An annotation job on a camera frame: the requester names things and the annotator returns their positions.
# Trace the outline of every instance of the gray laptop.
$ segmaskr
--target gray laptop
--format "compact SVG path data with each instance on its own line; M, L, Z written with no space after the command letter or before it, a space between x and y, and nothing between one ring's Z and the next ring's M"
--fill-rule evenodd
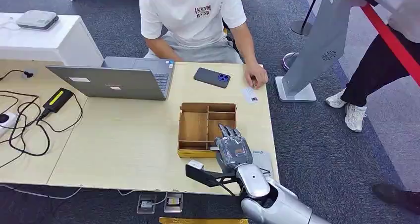
M89 97L166 100L174 64L167 59L109 56L102 67L46 68Z

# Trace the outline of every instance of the shoe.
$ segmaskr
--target shoe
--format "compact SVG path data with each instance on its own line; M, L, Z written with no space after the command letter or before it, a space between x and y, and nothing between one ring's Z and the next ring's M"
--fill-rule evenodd
M363 127L363 118L367 117L366 115L367 107L358 107L353 104L346 105L346 117L344 122L347 127L354 132L361 132Z
M404 192L390 184L376 184L372 192L385 203L401 204L405 201Z
M342 108L347 102L341 100L341 95L343 95L344 91L346 89L343 89L341 92L339 92L336 95L333 95L331 97L328 97L327 99L325 99L325 102L330 105L330 107L339 109Z

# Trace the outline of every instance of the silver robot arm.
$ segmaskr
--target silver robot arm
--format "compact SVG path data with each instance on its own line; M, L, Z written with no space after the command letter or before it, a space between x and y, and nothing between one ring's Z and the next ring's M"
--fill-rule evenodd
M186 175L208 187L237 182L242 190L241 207L244 214L259 224L329 224L312 213L312 209L289 189L274 179L264 176L253 164L246 139L237 129L219 124L223 137L214 140L220 153L216 155L223 173L211 172L191 165L185 166ZM259 202L272 201L269 207Z
M312 213L312 209L301 201L289 189L270 177L266 177L271 192L277 192L276 200L269 208L262 207L252 198L241 201L244 214L260 224L330 224Z

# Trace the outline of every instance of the black shoe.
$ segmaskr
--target black shoe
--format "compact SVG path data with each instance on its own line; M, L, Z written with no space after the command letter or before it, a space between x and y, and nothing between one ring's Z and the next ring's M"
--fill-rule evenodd
M414 192L402 191L390 184L376 184L372 192L382 201L399 206L420 215L420 195Z
M402 204L406 200L404 192L390 184L376 184L372 187L372 192L389 204Z

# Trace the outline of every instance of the smartphone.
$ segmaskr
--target smartphone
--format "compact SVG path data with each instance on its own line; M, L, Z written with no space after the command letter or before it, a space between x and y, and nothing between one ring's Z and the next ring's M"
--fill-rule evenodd
M230 81L230 76L216 71L199 68L194 75L194 79L225 89Z

